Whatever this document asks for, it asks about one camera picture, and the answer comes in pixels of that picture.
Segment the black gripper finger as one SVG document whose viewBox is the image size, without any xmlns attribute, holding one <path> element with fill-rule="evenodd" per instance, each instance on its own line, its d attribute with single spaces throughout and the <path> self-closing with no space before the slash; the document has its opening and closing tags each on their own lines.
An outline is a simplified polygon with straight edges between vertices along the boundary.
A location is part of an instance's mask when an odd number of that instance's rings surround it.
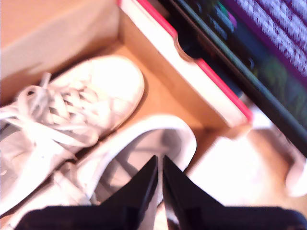
<svg viewBox="0 0 307 230">
<path fill-rule="evenodd" d="M 100 205 L 102 214 L 138 216 L 151 201 L 158 179 L 158 158 L 153 156 L 121 189 Z"/>
<path fill-rule="evenodd" d="M 224 206 L 195 185 L 168 157 L 163 158 L 163 196 L 165 206 L 180 223 L 203 223 L 205 214 Z"/>
</svg>

